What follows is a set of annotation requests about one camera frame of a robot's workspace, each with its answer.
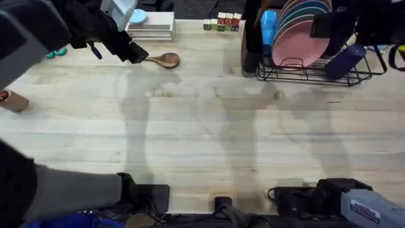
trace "teal plate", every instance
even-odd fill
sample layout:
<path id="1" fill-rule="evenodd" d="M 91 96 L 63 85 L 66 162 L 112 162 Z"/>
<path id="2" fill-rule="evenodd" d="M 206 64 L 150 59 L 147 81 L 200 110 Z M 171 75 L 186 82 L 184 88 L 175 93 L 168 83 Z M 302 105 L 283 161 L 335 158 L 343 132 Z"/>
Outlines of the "teal plate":
<path id="1" fill-rule="evenodd" d="M 276 34 L 278 33 L 279 29 L 282 28 L 286 23 L 288 23 L 289 21 L 291 21 L 299 16 L 319 15 L 319 14 L 324 14 L 324 13 L 327 13 L 327 11 L 325 11 L 324 9 L 318 8 L 318 7 L 307 7 L 304 9 L 299 9 L 284 18 L 284 20 L 278 25 Z"/>
<path id="2" fill-rule="evenodd" d="M 284 18 L 287 18 L 288 16 L 290 16 L 291 14 L 293 14 L 294 12 L 296 12 L 298 10 L 308 8 L 308 7 L 317 7 L 317 8 L 321 8 L 321 9 L 325 10 L 326 12 L 330 12 L 329 6 L 326 5 L 324 2 L 321 2 L 319 0 L 305 1 L 305 2 L 302 2 L 302 3 L 299 3 L 295 6 L 293 6 L 291 9 L 288 10 L 287 13 L 285 13 L 284 15 L 281 15 L 281 17 L 278 19 L 277 28 L 278 28 L 278 25 L 283 22 Z"/>

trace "cardboard tube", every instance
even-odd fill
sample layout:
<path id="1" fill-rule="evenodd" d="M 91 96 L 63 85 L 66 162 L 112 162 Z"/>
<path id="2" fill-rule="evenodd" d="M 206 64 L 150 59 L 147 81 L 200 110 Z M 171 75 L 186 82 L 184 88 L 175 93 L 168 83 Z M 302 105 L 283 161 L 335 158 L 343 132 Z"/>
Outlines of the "cardboard tube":
<path id="1" fill-rule="evenodd" d="M 4 101 L 0 100 L 0 107 L 16 113 L 21 112 L 25 108 L 27 108 L 30 102 L 27 98 L 24 98 L 23 96 L 9 89 L 5 91 L 8 93 L 8 97 Z"/>

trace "pink plate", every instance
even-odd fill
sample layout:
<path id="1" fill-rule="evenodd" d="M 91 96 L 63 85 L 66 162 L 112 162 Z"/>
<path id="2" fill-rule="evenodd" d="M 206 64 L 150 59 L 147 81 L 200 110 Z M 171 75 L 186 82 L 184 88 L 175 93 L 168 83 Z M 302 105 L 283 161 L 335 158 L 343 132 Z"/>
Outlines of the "pink plate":
<path id="1" fill-rule="evenodd" d="M 281 9 L 280 13 L 278 14 L 278 22 L 277 25 L 281 22 L 281 18 L 286 14 L 291 8 L 294 6 L 298 5 L 299 3 L 303 2 L 305 0 L 289 0 L 287 1 L 283 8 Z M 327 6 L 329 6 L 329 10 L 332 11 L 332 2 L 330 0 L 320 0 L 321 2 L 325 3 Z"/>
<path id="2" fill-rule="evenodd" d="M 274 64 L 286 67 L 301 65 L 307 67 L 323 54 L 330 39 L 310 38 L 312 22 L 297 23 L 278 36 L 271 52 Z"/>

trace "metal rack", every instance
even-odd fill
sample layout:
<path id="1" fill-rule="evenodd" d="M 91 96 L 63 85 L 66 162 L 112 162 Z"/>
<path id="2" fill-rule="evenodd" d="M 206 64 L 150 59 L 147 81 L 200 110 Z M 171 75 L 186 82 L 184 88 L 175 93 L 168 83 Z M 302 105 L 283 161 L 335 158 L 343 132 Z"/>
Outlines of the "metal rack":
<path id="1" fill-rule="evenodd" d="M 382 72 L 373 72 L 370 68 L 367 58 L 371 57 L 367 54 L 350 72 L 339 80 L 328 80 L 325 77 L 324 67 L 331 60 L 318 59 L 310 66 L 305 67 L 300 64 L 298 66 L 281 66 L 274 65 L 271 56 L 264 56 L 259 62 L 259 67 L 256 69 L 256 78 L 258 80 L 286 80 L 286 81 L 304 81 L 304 82 L 316 82 L 335 85 L 347 85 L 354 86 L 360 84 L 364 80 L 370 80 L 373 75 L 382 75 L 387 71 L 387 66 L 379 51 L 374 51 L 379 63 L 381 64 Z"/>

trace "blue cloth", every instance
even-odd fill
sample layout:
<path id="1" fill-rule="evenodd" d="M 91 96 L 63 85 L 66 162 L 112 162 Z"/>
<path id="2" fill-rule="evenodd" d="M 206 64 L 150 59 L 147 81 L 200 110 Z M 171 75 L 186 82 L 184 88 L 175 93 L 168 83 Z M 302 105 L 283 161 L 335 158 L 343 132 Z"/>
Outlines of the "blue cloth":
<path id="1" fill-rule="evenodd" d="M 64 217 L 34 222 L 27 228 L 97 228 L 99 223 L 115 228 L 124 228 L 124 225 L 110 219 L 98 219 L 93 214 L 83 215 L 76 213 Z"/>

